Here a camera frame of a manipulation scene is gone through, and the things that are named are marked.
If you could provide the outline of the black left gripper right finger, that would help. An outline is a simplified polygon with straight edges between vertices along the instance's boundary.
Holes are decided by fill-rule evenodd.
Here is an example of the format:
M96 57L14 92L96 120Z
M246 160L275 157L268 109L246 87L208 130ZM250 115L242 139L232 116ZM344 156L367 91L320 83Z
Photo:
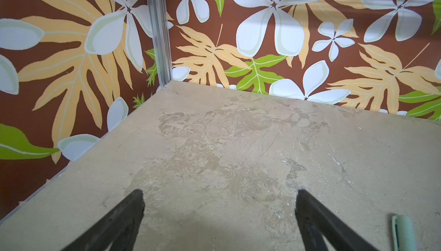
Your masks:
M336 251L376 250L307 190L298 191L295 217L307 251L328 250L325 240Z

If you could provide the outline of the light green pen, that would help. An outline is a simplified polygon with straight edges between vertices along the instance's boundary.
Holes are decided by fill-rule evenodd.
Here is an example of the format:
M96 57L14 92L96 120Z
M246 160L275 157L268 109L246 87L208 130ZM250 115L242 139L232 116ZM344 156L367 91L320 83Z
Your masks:
M409 216L392 217L392 238L394 251L417 251L415 232Z

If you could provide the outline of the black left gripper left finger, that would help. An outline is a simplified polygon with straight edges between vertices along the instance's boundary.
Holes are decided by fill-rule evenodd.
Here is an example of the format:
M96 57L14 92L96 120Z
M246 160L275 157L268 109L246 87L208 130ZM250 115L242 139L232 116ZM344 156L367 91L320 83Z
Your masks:
M133 190L65 251L132 251L144 216L140 189Z

